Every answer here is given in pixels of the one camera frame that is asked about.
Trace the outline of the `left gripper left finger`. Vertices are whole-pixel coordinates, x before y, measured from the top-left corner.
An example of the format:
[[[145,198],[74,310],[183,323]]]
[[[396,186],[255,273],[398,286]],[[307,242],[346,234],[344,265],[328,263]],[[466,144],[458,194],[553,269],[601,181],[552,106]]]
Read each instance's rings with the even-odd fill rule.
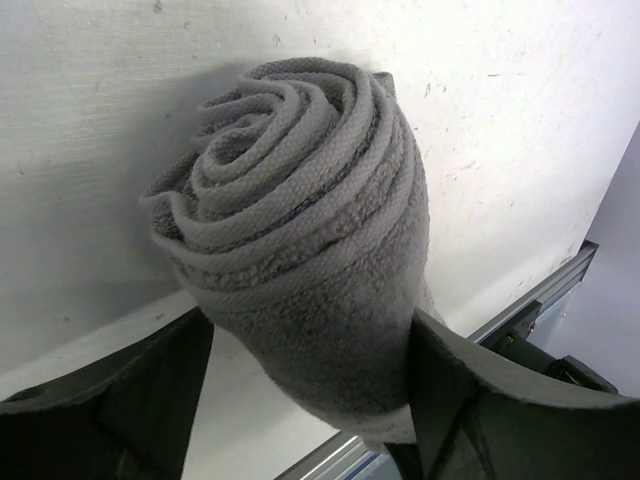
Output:
[[[194,308],[139,342],[2,400],[2,478],[180,478],[213,336]]]

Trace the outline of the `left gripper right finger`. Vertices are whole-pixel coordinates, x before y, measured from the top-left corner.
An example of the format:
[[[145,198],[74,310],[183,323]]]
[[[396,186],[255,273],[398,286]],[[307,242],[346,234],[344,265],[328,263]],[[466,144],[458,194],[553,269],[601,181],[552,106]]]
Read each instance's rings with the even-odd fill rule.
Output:
[[[404,479],[636,479],[639,402],[521,366],[422,311],[409,341]]]

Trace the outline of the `grey towel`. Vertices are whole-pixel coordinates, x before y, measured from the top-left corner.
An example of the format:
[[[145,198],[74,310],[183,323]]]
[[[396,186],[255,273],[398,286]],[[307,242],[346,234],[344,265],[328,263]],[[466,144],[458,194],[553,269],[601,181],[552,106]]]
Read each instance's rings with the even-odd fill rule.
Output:
[[[152,240],[206,317],[295,403],[376,445],[416,440],[411,318],[431,308],[423,161],[387,72],[255,67],[203,104],[143,195]]]

